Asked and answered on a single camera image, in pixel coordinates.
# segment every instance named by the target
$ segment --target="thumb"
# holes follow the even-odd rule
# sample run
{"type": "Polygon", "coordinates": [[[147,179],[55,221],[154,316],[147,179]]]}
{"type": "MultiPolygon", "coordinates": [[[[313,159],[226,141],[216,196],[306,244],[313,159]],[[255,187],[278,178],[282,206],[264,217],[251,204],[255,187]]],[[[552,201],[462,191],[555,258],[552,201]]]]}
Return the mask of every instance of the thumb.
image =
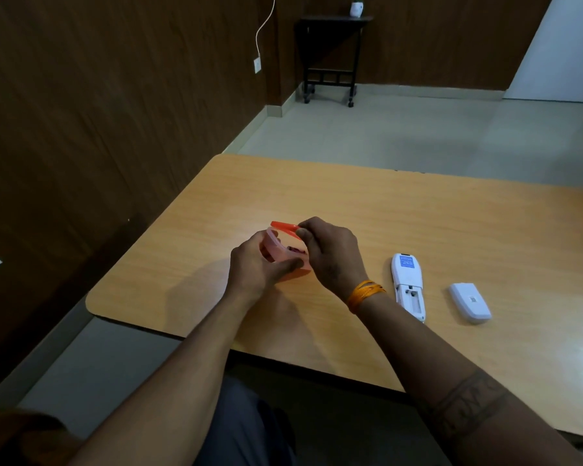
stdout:
{"type": "Polygon", "coordinates": [[[298,268],[302,268],[304,262],[301,258],[292,258],[291,260],[276,261],[270,265],[273,269],[275,281],[279,281],[286,274],[291,273],[298,268]]]}
{"type": "Polygon", "coordinates": [[[309,250],[309,257],[315,258],[320,253],[322,253],[322,250],[319,248],[318,241],[315,240],[315,237],[313,236],[310,230],[307,230],[305,228],[299,228],[296,231],[296,235],[298,235],[302,239],[302,241],[306,245],[307,250],[309,250]]]}

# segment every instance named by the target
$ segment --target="white potted plant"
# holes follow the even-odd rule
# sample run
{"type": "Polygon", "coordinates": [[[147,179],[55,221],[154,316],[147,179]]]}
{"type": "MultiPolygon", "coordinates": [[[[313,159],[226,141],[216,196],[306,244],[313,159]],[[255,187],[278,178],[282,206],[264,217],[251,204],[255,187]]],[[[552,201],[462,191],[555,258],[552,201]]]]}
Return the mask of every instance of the white potted plant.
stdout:
{"type": "Polygon", "coordinates": [[[360,18],[361,14],[363,14],[363,0],[354,0],[350,8],[350,16],[360,18]]]}

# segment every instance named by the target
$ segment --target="white wall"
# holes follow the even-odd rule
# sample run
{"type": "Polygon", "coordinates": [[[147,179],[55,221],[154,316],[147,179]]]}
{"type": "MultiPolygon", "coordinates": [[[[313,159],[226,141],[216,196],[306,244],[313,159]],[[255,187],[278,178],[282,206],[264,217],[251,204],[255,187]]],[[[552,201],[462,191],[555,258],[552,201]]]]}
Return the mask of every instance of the white wall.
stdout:
{"type": "Polygon", "coordinates": [[[583,102],[583,0],[553,0],[505,98],[583,102]]]}

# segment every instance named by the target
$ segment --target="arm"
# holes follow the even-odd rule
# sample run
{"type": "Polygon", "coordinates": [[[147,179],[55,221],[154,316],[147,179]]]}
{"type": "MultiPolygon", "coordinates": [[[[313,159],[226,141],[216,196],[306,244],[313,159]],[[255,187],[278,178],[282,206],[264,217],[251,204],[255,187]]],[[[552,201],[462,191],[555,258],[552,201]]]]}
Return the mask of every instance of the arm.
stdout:
{"type": "MultiPolygon", "coordinates": [[[[319,281],[343,302],[368,279],[356,237],[314,217],[298,236],[319,281]]],[[[358,317],[454,464],[583,465],[583,456],[493,377],[384,293],[358,317]]]]}
{"type": "Polygon", "coordinates": [[[93,433],[71,465],[188,465],[210,428],[224,365],[248,310],[302,260],[267,261],[265,231],[231,252],[227,289],[164,364],[93,433]]]}

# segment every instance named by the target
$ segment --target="forearm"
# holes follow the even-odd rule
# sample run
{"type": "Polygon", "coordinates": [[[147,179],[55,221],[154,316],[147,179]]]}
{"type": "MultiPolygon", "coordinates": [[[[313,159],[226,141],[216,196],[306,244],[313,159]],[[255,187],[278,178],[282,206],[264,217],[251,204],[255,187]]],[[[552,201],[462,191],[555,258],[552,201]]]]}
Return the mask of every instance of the forearm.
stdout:
{"type": "Polygon", "coordinates": [[[583,464],[583,457],[505,387],[386,294],[358,315],[453,463],[583,464]]]}
{"type": "Polygon", "coordinates": [[[192,464],[210,427],[229,349],[250,305],[223,297],[93,433],[71,464],[192,464]]]}

